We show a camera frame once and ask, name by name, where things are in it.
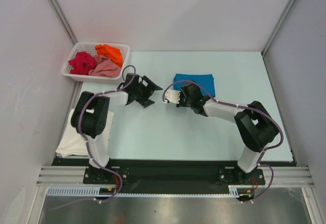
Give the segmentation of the blue t-shirt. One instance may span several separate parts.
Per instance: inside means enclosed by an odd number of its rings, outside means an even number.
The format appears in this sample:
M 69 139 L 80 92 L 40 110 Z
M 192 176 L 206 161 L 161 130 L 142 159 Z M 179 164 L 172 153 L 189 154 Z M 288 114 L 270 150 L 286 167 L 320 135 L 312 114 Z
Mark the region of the blue t-shirt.
M 212 74 L 203 74 L 203 75 L 190 75 L 190 74 L 176 74 L 173 82 L 177 82 L 180 80 L 192 80 L 199 84 L 204 89 L 200 89 L 203 96 L 206 96 L 207 93 L 205 90 L 211 95 L 215 97 L 215 86 L 214 86 L 214 78 Z

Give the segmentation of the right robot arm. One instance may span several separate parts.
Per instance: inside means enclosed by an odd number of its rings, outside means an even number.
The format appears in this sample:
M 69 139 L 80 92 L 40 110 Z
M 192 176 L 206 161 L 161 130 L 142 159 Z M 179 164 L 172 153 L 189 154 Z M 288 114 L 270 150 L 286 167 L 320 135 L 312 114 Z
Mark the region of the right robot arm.
M 264 106 L 253 101 L 239 105 L 203 95 L 193 81 L 181 86 L 181 101 L 194 113 L 205 117 L 215 117 L 234 123 L 244 143 L 244 149 L 237 162 L 235 179 L 247 184 L 253 178 L 253 171 L 277 135 L 283 138 L 280 126 L 271 118 Z

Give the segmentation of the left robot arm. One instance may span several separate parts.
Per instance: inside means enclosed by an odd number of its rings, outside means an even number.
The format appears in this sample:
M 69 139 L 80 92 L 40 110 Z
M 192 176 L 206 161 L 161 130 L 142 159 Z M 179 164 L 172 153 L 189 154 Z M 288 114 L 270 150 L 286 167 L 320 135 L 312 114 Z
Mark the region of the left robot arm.
M 107 167 L 109 135 L 113 117 L 110 109 L 138 102 L 143 108 L 154 104 L 150 97 L 162 88 L 146 76 L 128 73 L 125 81 L 115 90 L 91 93 L 82 92 L 71 116 L 71 126 L 82 137 L 89 156 L 84 184 L 109 184 L 119 179 L 118 174 Z

